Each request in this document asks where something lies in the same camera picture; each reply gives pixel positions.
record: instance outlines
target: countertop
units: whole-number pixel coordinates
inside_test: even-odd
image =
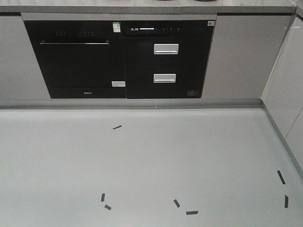
[[[0,0],[0,12],[99,14],[293,13],[290,0]]]

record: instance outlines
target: built-in appliance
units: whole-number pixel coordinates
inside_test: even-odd
[[[126,98],[114,21],[25,21],[51,98]]]
[[[51,98],[199,98],[214,20],[25,21]]]
[[[214,21],[122,21],[127,98],[199,98]]]

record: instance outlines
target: black marker strip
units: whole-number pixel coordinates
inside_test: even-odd
[[[122,125],[119,125],[119,126],[113,128],[113,129],[118,129],[118,128],[121,128],[121,127],[122,127]]]
[[[108,205],[106,205],[106,204],[105,204],[105,208],[108,209],[108,210],[111,210],[111,209],[112,209],[110,206],[108,206]]]
[[[178,203],[177,200],[174,200],[174,202],[175,202],[175,204],[176,204],[177,207],[180,207],[180,204]]]
[[[284,195],[285,196],[285,204],[284,204],[284,207],[285,208],[288,208],[288,196],[287,195]]]
[[[102,195],[101,195],[101,202],[104,201],[104,198],[105,198],[105,193],[102,193]]]
[[[197,214],[198,211],[186,211],[186,215]]]
[[[278,174],[279,174],[279,177],[280,177],[280,179],[282,181],[282,184],[286,184],[285,181],[284,181],[284,179],[283,179],[283,176],[282,176],[280,170],[278,170]]]

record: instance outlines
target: gray cabinet door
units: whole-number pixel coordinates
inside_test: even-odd
[[[286,137],[286,142],[300,167],[303,168],[303,111],[300,112],[295,120]]]
[[[303,106],[303,22],[296,18],[263,102],[284,138]]]
[[[202,98],[260,98],[291,16],[218,16]]]
[[[0,100],[50,99],[21,17],[0,17]]]

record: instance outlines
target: white sticker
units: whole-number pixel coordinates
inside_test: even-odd
[[[207,26],[214,26],[214,20],[209,20],[207,22]]]
[[[112,87],[125,87],[125,81],[112,81]]]
[[[113,22],[113,31],[114,31],[114,33],[120,33],[121,32],[120,22]]]

